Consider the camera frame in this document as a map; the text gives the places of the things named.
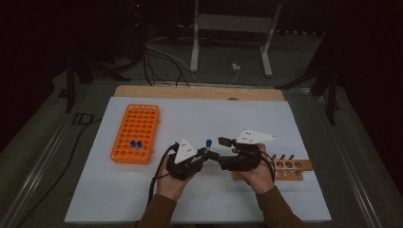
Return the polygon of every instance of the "blue cap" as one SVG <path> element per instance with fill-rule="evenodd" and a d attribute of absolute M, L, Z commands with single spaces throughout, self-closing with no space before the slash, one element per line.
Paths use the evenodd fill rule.
<path fill-rule="evenodd" d="M 137 146 L 140 147 L 140 148 L 142 148 L 142 147 L 143 147 L 143 142 L 137 141 Z"/>
<path fill-rule="evenodd" d="M 211 144 L 212 144 L 213 142 L 211 141 L 211 140 L 207 140 L 206 142 L 205 142 L 205 146 L 207 146 L 207 147 L 211 147 Z"/>

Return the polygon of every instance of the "sleeve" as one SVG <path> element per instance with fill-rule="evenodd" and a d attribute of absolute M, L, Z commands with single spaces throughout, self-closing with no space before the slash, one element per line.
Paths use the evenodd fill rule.
<path fill-rule="evenodd" d="M 278 188 L 256 195 L 258 205 L 263 213 L 264 223 L 270 228 L 297 228 L 306 227 L 282 197 Z"/>
<path fill-rule="evenodd" d="M 176 201 L 156 194 L 145 208 L 142 219 L 129 224 L 127 228 L 169 227 L 176 204 Z"/>

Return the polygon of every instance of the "white board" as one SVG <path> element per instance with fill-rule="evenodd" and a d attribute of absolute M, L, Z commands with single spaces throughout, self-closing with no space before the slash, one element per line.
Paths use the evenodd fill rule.
<path fill-rule="evenodd" d="M 110 157 L 129 104 L 158 105 L 160 123 L 151 163 L 120 164 Z M 182 137 L 196 148 L 213 141 L 211 150 L 231 155 L 218 137 L 236 139 L 244 129 L 273 134 L 266 142 L 270 155 L 293 154 L 309 159 L 287 102 L 217 101 L 112 97 L 77 184 L 65 222 L 121 222 L 141 218 L 148 187 L 163 152 Z M 302 181 L 276 181 L 293 212 L 305 221 L 330 220 L 315 171 Z M 207 161 L 184 189 L 172 222 L 230 223 L 263 221 L 256 197 L 243 181 L 233 181 L 214 161 Z"/>

